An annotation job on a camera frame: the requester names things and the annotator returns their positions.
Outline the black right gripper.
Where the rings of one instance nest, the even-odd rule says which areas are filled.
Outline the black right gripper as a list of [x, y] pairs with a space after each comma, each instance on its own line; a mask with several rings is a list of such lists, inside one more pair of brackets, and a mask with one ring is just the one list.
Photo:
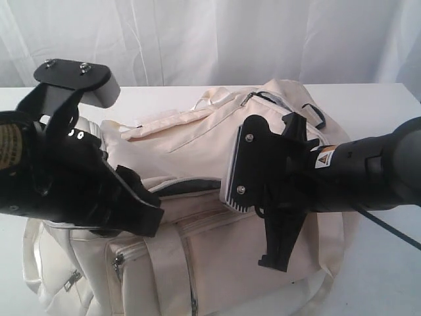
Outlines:
[[324, 142], [307, 129], [301, 115], [282, 117], [284, 128], [259, 119], [259, 216], [264, 220], [266, 253], [259, 266], [287, 272], [311, 198], [305, 171], [310, 153]]

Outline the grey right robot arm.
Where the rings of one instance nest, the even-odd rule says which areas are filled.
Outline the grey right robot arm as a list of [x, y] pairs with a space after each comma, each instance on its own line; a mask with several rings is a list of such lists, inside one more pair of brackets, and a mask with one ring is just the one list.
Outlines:
[[259, 265], [286, 271], [309, 213], [356, 211], [415, 248], [420, 242], [375, 217], [375, 211], [420, 205], [420, 119], [392, 133], [334, 146], [308, 140], [304, 119], [284, 117], [264, 145], [266, 170], [255, 204], [264, 219], [266, 253]]

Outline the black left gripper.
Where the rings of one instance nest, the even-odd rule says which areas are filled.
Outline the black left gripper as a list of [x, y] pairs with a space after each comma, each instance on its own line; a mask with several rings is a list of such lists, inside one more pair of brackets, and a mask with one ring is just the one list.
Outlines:
[[132, 169], [114, 171], [100, 139], [77, 129], [77, 121], [77, 113], [44, 124], [1, 112], [1, 213], [153, 237], [161, 199]]

